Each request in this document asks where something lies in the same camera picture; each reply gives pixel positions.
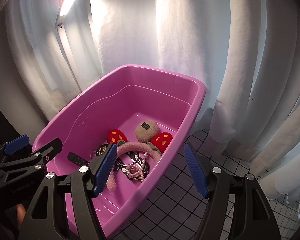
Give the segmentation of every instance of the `white tile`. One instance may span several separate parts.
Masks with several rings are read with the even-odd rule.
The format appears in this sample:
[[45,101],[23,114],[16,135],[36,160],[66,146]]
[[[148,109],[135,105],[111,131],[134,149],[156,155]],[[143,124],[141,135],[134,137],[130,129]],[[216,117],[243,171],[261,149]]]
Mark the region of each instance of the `white tile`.
[[209,199],[208,199],[208,198],[204,198],[204,199],[202,199],[201,201],[204,202],[204,203],[206,203],[206,204],[208,204]]
[[226,217],[225,222],[223,224],[223,230],[230,232],[232,219],[230,217]]
[[132,214],[132,216],[129,218],[129,220],[131,221],[131,222],[134,222],[138,217],[140,217],[141,216],[141,212],[139,211],[139,210],[137,210],[136,212],[134,212],[133,214]]
[[283,233],[284,229],[285,229],[285,228],[283,228],[283,227],[279,227],[280,236],[282,236],[282,233]]
[[294,201],[290,201],[288,207],[292,209],[293,208],[293,204],[294,204]]
[[207,205],[205,203],[201,202],[199,204],[199,206],[195,209],[194,214],[196,214],[197,216],[202,218],[204,215],[204,212],[206,210],[206,207],[207,207]]
[[236,158],[236,157],[233,157],[233,156],[230,156],[229,155],[229,158],[232,159],[233,161],[235,161],[236,163],[239,163],[240,162],[240,159]]
[[283,230],[283,232],[282,232],[282,235],[281,235],[281,236],[283,236],[283,237],[286,237],[286,236],[287,236],[287,234],[288,234],[288,229],[287,229],[287,228],[285,228],[285,229]]
[[231,211],[231,209],[233,208],[233,203],[228,201],[228,206],[227,206],[227,211],[226,211],[226,215],[228,215]]
[[228,217],[233,218],[233,210],[234,210],[234,206],[232,207],[232,209],[230,210]]
[[202,142],[205,140],[207,135],[208,134],[206,132],[202,131],[202,130],[199,130],[199,131],[196,131],[196,132],[193,133],[193,136],[198,138]]
[[181,226],[174,234],[174,237],[182,240],[189,240],[194,235],[194,232],[185,226]]
[[225,160],[226,160],[226,156],[224,156],[223,154],[220,154],[219,156],[212,156],[212,160],[219,164],[220,166],[222,166],[224,163],[225,163]]
[[227,169],[225,169],[225,168],[222,168],[226,173],[228,173],[229,175],[234,175],[234,173],[233,172],[231,172],[231,171],[228,171]]
[[178,153],[180,153],[182,156],[184,156],[184,149],[185,149],[185,145],[181,145],[178,149]]
[[293,229],[294,229],[294,230],[297,230],[297,229],[299,228],[299,226],[300,226],[300,223],[296,222],[296,223],[294,224]]
[[282,205],[280,214],[284,216],[284,215],[286,214],[286,212],[287,212],[287,209],[288,209],[288,208],[287,208],[285,205]]
[[296,222],[295,222],[295,221],[292,221],[289,228],[290,228],[290,229],[294,229],[295,224],[296,224]]
[[195,185],[192,185],[192,187],[189,190],[189,193],[192,196],[195,196],[197,199],[202,200],[202,195],[197,191],[197,189],[195,188]]
[[289,218],[290,215],[291,215],[291,211],[292,211],[292,209],[287,208],[287,212],[286,212],[286,214],[284,216],[287,217],[287,218]]
[[171,179],[172,181],[174,181],[176,179],[176,177],[178,177],[178,175],[181,173],[182,171],[179,170],[178,168],[176,168],[173,165],[170,165],[170,167],[167,169],[165,176],[167,176],[169,179]]
[[177,220],[180,223],[183,223],[188,216],[190,215],[190,212],[183,208],[180,205],[177,205],[169,214],[171,217],[173,217],[175,220]]
[[157,188],[154,188],[153,191],[150,193],[148,199],[154,203],[160,196],[162,195],[162,192],[158,190]]
[[167,214],[176,206],[176,202],[168,198],[166,195],[162,195],[155,203],[157,207],[162,209]]
[[152,228],[154,228],[156,226],[153,222],[151,222],[144,215],[142,215],[136,221],[134,221],[133,224],[137,228],[139,228],[142,232],[144,232],[145,234],[147,234]]
[[175,180],[175,183],[182,187],[184,190],[188,191],[193,185],[193,179],[182,172],[179,177]]
[[298,212],[296,212],[295,214],[294,214],[294,216],[293,216],[293,220],[298,220],[298,216],[299,216],[299,213]]
[[229,194],[229,201],[234,203],[234,200],[235,200],[235,194]]
[[190,136],[187,140],[186,140],[186,143],[191,143],[192,146],[194,147],[194,149],[198,150],[199,147],[201,146],[202,144],[202,141],[200,141],[199,139],[197,139],[196,137],[194,136]]
[[293,236],[293,234],[295,233],[295,231],[293,230],[289,230],[289,234],[288,234],[288,237],[291,238]]
[[172,161],[172,164],[177,166],[179,169],[183,170],[184,167],[186,166],[186,161],[183,156],[181,156],[180,154],[176,154],[176,156]]
[[145,212],[145,215],[147,218],[149,218],[151,221],[153,221],[156,224],[158,224],[166,216],[166,214],[156,206],[151,206]]
[[160,222],[159,226],[168,233],[173,234],[181,226],[181,224],[167,216]]
[[191,173],[190,173],[190,171],[189,171],[188,166],[185,167],[185,169],[183,170],[183,172],[186,173],[189,177],[192,178],[192,175],[191,175]]
[[286,228],[290,228],[290,226],[291,226],[291,223],[292,223],[292,220],[291,220],[291,219],[288,219],[288,222],[287,222]]
[[277,218],[277,224],[280,226],[283,221],[283,215],[279,215]]
[[226,240],[228,236],[229,236],[229,233],[222,230],[220,240]]
[[280,195],[277,199],[282,204],[284,203],[285,195]]
[[282,220],[281,226],[287,228],[288,221],[289,221],[289,219],[284,217],[283,220]]
[[230,158],[227,158],[225,161],[225,164],[223,164],[223,168],[227,169],[228,171],[234,173],[237,169],[238,163],[231,160]]
[[211,163],[212,167],[219,167],[219,168],[221,168],[221,165],[219,165],[218,163],[215,163],[213,160],[210,160],[210,163]]
[[170,179],[168,179],[166,176],[163,176],[160,179],[160,181],[157,185],[157,188],[164,192],[171,184],[172,184],[172,181]]
[[123,233],[119,233],[112,240],[129,240]]
[[167,240],[170,235],[161,228],[155,227],[148,233],[148,236],[155,240]]
[[278,201],[274,208],[274,211],[280,214],[281,208],[282,208],[282,204]]
[[183,224],[196,232],[199,228],[200,223],[201,219],[194,214],[191,214],[191,216]]
[[142,233],[135,225],[130,225],[123,231],[131,240],[140,240],[145,234]]
[[243,167],[249,169],[250,163],[240,160],[239,164],[242,165]]
[[143,213],[145,212],[150,206],[152,205],[152,203],[149,200],[145,200],[143,202],[143,204],[139,207],[139,210]]
[[152,240],[149,236],[144,236],[141,240]]
[[295,214],[296,214],[296,212],[294,210],[291,210],[291,214],[290,214],[289,218],[293,220]]
[[126,229],[128,226],[130,226],[131,225],[131,222],[129,221],[129,220],[127,220],[123,225],[122,225],[122,227],[120,228],[120,230],[124,230],[124,229]]
[[238,165],[237,170],[235,171],[235,175],[239,177],[244,177],[249,172],[248,169],[244,168],[241,165]]
[[277,203],[276,200],[272,200],[272,199],[271,199],[271,200],[269,201],[269,205],[270,205],[270,207],[271,207],[272,210],[274,210],[276,203]]
[[167,191],[165,192],[166,195],[168,195],[170,198],[175,200],[176,202],[179,202],[183,196],[186,194],[186,191],[182,189],[181,187],[177,186],[177,184],[172,184]]
[[274,212],[273,215],[274,215],[275,220],[277,221],[279,214],[277,212]]
[[187,193],[183,197],[183,199],[180,201],[180,205],[191,212],[193,212],[195,210],[195,208],[198,206],[199,203],[200,203],[200,200],[191,196],[189,193]]
[[210,152],[207,151],[205,144],[203,143],[200,148],[198,149],[198,153],[202,154],[208,158],[211,157]]

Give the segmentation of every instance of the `curtain fold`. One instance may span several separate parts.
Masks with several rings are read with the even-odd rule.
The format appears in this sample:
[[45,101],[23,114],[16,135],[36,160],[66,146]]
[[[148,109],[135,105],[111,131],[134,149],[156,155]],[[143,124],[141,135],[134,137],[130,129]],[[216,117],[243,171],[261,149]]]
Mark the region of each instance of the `curtain fold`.
[[300,10],[298,11],[297,41],[294,58],[282,96],[269,122],[253,144],[253,148],[262,149],[287,119],[300,95]]
[[268,197],[300,197],[300,11],[293,0],[76,0],[62,29],[61,0],[10,0],[6,26],[18,70],[51,120],[120,65],[201,80],[192,131],[200,152],[252,161]]
[[250,170],[259,176],[283,158],[300,142],[300,105],[284,121],[276,135],[262,152],[251,162]]
[[54,30],[58,0],[9,0],[6,26],[18,71],[48,120],[80,93]]
[[266,10],[266,41],[260,69],[242,129],[227,148],[229,154],[247,161],[259,150],[253,144],[279,103],[296,47],[297,8],[293,0],[266,0]]
[[240,130],[258,55],[260,0],[230,0],[231,25],[226,71],[203,151],[221,154]]
[[155,0],[90,0],[103,74],[125,64],[158,66]]

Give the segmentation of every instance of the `black keychain tag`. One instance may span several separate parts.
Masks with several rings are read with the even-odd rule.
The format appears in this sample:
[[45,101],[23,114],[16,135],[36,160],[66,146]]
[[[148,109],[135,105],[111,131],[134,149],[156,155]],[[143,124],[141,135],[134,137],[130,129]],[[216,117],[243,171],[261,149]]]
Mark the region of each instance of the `black keychain tag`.
[[[102,155],[106,151],[107,147],[108,147],[107,144],[101,145],[98,148],[98,150],[96,151],[96,154],[97,155]],[[142,165],[142,158],[140,156],[138,156],[135,152],[130,151],[130,152],[127,152],[125,154],[127,156],[129,156],[129,158],[131,158],[133,161],[137,160],[137,164],[139,166]],[[119,169],[127,176],[128,179],[130,179],[130,180],[133,180],[133,179],[134,180],[141,180],[140,177],[138,177],[138,178],[129,178],[128,174],[127,174],[127,170],[126,170],[126,164],[120,158],[117,158],[115,163],[114,163],[113,171],[118,171]],[[149,173],[149,163],[145,162],[145,167],[143,168],[143,177],[146,178],[148,173]]]

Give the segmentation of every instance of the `black grout line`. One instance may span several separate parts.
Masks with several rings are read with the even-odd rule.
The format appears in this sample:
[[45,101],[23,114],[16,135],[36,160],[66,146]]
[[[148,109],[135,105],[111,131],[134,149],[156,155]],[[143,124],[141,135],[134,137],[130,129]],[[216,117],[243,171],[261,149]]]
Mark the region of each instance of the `black grout line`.
[[[182,171],[179,173],[179,175],[173,180],[173,183],[174,183],[174,184],[176,184],[175,181],[176,181],[177,178],[180,176],[180,174],[183,172],[183,170],[182,170]],[[173,209],[180,203],[180,201],[184,198],[184,196],[179,200],[179,202],[177,202],[177,204],[173,207]],[[170,233],[167,232],[165,229],[163,229],[162,227],[159,226],[159,224],[160,224],[160,223],[161,223],[161,222],[162,222],[162,221],[163,221],[163,220],[171,213],[172,210],[170,210],[169,213],[168,213],[167,215],[165,215],[165,216],[163,217],[163,219],[161,219],[158,223],[155,223],[155,222],[153,222],[150,218],[148,218],[148,217],[144,214],[146,211],[143,213],[143,215],[144,215],[146,218],[148,218],[151,222],[153,222],[156,226],[158,226],[160,229],[162,229],[163,231],[165,231],[168,235],[173,236],[173,234],[174,234],[175,232],[173,232],[172,234],[170,234]]]
[[[190,135],[190,136],[187,138],[187,140],[188,140],[191,136],[193,136],[194,138],[196,138],[196,139],[198,139],[198,140],[200,140],[200,141],[202,142],[202,143],[200,144],[199,148],[198,148],[198,149],[200,149],[200,147],[202,146],[202,144],[205,143],[204,141],[205,141],[205,139],[207,138],[208,134],[206,135],[206,137],[205,137],[205,139],[204,139],[203,141],[202,141],[201,139],[197,138],[197,137],[194,136],[194,135]],[[201,152],[199,152],[199,153],[200,153],[201,155],[204,155],[205,157],[207,157],[209,160],[215,162],[214,160],[212,160],[212,156],[208,157],[208,156],[206,156],[205,154],[203,154],[203,153],[201,153]],[[225,171],[228,171],[230,174],[235,175],[236,172],[237,172],[237,169],[238,169],[239,165],[240,165],[241,167],[243,167],[244,169],[247,169],[245,166],[243,166],[242,164],[240,164],[241,159],[239,159],[239,161],[236,161],[236,160],[232,159],[231,156],[229,156],[225,151],[222,153],[222,155],[226,156],[226,158],[225,158],[223,164],[220,165],[220,164],[217,163],[217,162],[215,162],[215,163],[216,163],[218,166],[221,166],[221,168],[224,169]],[[225,165],[226,160],[227,160],[228,158],[231,159],[232,161],[234,161],[235,163],[237,163],[237,167],[236,167],[234,173],[231,172],[231,171],[229,171],[228,169],[224,168],[224,165]],[[192,184],[191,187],[190,187],[188,190],[185,190],[183,187],[181,187],[180,185],[178,185],[178,184],[176,183],[176,180],[179,178],[179,176],[180,176],[182,173],[186,174],[188,177],[191,178],[191,176],[189,176],[187,173],[184,172],[184,170],[185,170],[185,168],[187,167],[187,165],[186,165],[183,169],[178,168],[178,167],[177,167],[176,165],[174,165],[174,164],[172,164],[172,165],[180,171],[179,174],[178,174],[178,176],[177,176],[174,180],[172,180],[172,179],[168,178],[167,176],[165,176],[165,177],[166,177],[169,181],[171,181],[172,183],[171,183],[164,191],[162,191],[162,190],[160,190],[159,188],[156,187],[156,189],[157,189],[158,191],[160,191],[161,195],[160,195],[154,202],[152,202],[152,201],[150,201],[150,200],[148,199],[148,201],[151,203],[151,205],[150,205],[144,212],[141,212],[140,210],[138,210],[138,211],[140,212],[140,215],[139,215],[135,220],[133,220],[133,221],[129,220],[129,223],[130,223],[130,224],[129,224],[127,227],[125,227],[123,230],[120,229],[120,231],[119,231],[118,234],[123,233],[129,240],[131,240],[131,239],[130,239],[123,231],[124,231],[126,228],[128,228],[129,226],[131,226],[132,224],[134,225],[134,222],[137,221],[142,215],[144,215],[147,219],[149,219],[149,218],[145,215],[145,213],[146,213],[152,206],[155,206],[156,208],[158,208],[159,210],[161,210],[161,211],[165,214],[165,216],[163,217],[162,220],[159,221],[159,223],[154,223],[151,219],[149,219],[151,222],[154,223],[155,227],[158,226],[160,229],[162,229],[164,232],[166,232],[166,233],[169,235],[169,237],[171,237],[171,236],[172,236],[172,237],[175,237],[175,236],[173,236],[173,234],[174,234],[175,232],[177,232],[182,226],[184,226],[184,227],[186,227],[187,229],[189,229],[189,230],[190,230],[191,232],[193,232],[194,235],[195,235],[196,232],[195,232],[194,230],[192,230],[191,228],[188,228],[187,226],[185,226],[184,223],[189,219],[189,217],[190,217],[191,215],[194,215],[194,216],[198,217],[199,219],[202,219],[202,218],[199,217],[198,215],[194,214],[194,212],[195,212],[195,210],[198,208],[198,206],[199,206],[201,203],[204,203],[205,205],[207,205],[207,204],[206,204],[205,202],[203,202],[203,198],[202,198],[202,199],[199,199],[199,198],[197,198],[196,196],[192,195],[192,194],[189,192],[189,190],[191,190],[191,188],[193,187],[194,184]],[[166,191],[171,187],[172,184],[175,184],[175,185],[177,185],[179,188],[181,188],[182,190],[185,190],[185,191],[186,191],[186,193],[182,196],[182,198],[181,198],[178,202],[175,201],[174,199],[172,199],[171,197],[169,197],[169,196],[166,194]],[[180,204],[180,202],[183,200],[183,198],[184,198],[187,194],[189,194],[189,195],[191,195],[192,197],[194,197],[195,199],[199,200],[198,205],[194,208],[194,210],[193,210],[192,212]],[[156,205],[156,202],[157,202],[163,195],[165,195],[166,197],[168,197],[171,201],[173,201],[173,202],[175,203],[175,206],[168,212],[168,214]],[[234,203],[233,203],[232,201],[230,201],[230,200],[228,200],[228,201],[229,201],[230,203],[232,203],[233,206],[231,207],[230,211],[226,214],[225,219],[226,219],[226,217],[229,217],[229,218],[232,220],[232,218],[229,216],[229,214],[230,214],[231,210],[234,208]],[[279,212],[276,212],[276,211],[274,211],[274,209],[277,207],[278,202],[281,204],[281,209],[280,209]],[[175,218],[171,217],[171,215],[170,215],[170,213],[171,213],[178,205],[180,205],[182,208],[184,208],[184,209],[186,209],[188,212],[190,212],[190,215],[184,220],[183,223],[180,223],[178,220],[176,220]],[[280,214],[281,211],[282,211],[283,206],[287,207],[287,210],[285,211],[285,214],[284,214],[284,215]],[[282,203],[282,202],[280,202],[278,199],[276,199],[276,204],[275,204],[275,207],[274,207],[274,209],[273,209],[273,212],[274,212],[274,213],[277,213],[277,214],[278,214],[278,217],[279,217],[279,215],[280,215],[280,216],[283,216],[282,222],[281,222],[280,225],[278,225],[278,227],[279,227],[279,228],[280,228],[280,227],[283,228],[283,231],[287,230],[288,233],[289,233],[289,232],[295,232],[295,230],[292,229],[292,228],[287,228],[287,227],[283,227],[283,226],[282,226],[282,223],[283,223],[284,218],[288,219],[288,223],[289,223],[289,221],[291,221],[291,224],[290,224],[290,225],[292,225],[292,223],[294,222],[294,227],[295,227],[295,225],[296,225],[297,223],[300,224],[300,222],[299,222],[299,221],[296,221],[296,220],[293,220],[293,218],[295,217],[295,214],[292,216],[292,218],[286,216],[286,214],[287,214],[287,212],[288,212],[288,208],[291,209],[291,211],[295,211],[295,214],[298,213],[298,211],[297,211],[297,209],[298,209],[298,202],[297,202],[297,201],[294,201],[292,207],[290,207],[289,205],[286,205],[286,204],[285,204],[284,200],[283,200],[283,203]],[[166,219],[167,217],[170,217],[171,219],[173,219],[173,220],[176,221],[177,223],[181,224],[181,225],[180,225],[180,226],[179,226],[172,234],[169,233],[169,232],[167,232],[167,231],[166,231],[164,228],[162,228],[161,226],[159,226],[159,224],[160,224],[164,219]],[[150,239],[152,239],[150,236],[148,236],[148,234],[149,234],[154,228],[152,228],[147,234],[144,233],[140,228],[138,228],[138,229],[144,234],[143,237],[147,236],[147,237],[149,237]]]

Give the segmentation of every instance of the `plush toy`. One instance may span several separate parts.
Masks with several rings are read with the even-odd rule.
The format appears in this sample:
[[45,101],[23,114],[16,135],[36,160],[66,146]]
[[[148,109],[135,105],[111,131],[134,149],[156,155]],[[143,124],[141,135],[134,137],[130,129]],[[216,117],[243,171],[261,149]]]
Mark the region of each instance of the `plush toy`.
[[117,144],[117,142],[119,140],[123,140],[125,142],[127,142],[127,138],[126,136],[124,135],[123,132],[121,132],[119,129],[112,129],[110,130],[110,132],[108,133],[108,139],[107,139],[107,143],[115,143]]
[[169,143],[172,141],[172,135],[168,132],[162,132],[156,134],[150,141],[157,149],[161,152],[161,154],[166,150]]
[[141,122],[135,130],[136,138],[143,143],[149,142],[157,133],[159,133],[159,127],[156,122],[151,120]]

